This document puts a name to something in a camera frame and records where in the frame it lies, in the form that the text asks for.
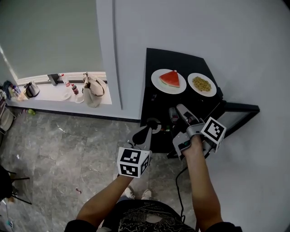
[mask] forearm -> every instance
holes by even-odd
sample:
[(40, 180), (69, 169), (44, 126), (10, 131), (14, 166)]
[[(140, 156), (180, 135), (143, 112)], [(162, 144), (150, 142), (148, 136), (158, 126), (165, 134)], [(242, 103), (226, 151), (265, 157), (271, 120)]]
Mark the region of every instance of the forearm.
[(193, 209), (201, 231), (221, 222), (221, 207), (210, 181), (208, 168), (202, 149), (191, 149), (187, 155), (189, 176), (192, 188)]
[(132, 177), (120, 175), (106, 188), (88, 200), (77, 215), (77, 219), (85, 220), (98, 227), (118, 199), (132, 181)]

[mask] white wall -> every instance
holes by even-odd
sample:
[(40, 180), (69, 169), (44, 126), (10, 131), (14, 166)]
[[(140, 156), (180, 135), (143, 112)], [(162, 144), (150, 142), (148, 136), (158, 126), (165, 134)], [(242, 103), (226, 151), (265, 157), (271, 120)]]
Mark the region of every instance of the white wall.
[(140, 117), (146, 48), (203, 57), (227, 101), (261, 113), (208, 159), (224, 220), (243, 231), (290, 223), (290, 11), (280, 0), (122, 0), (116, 45), (124, 110)]

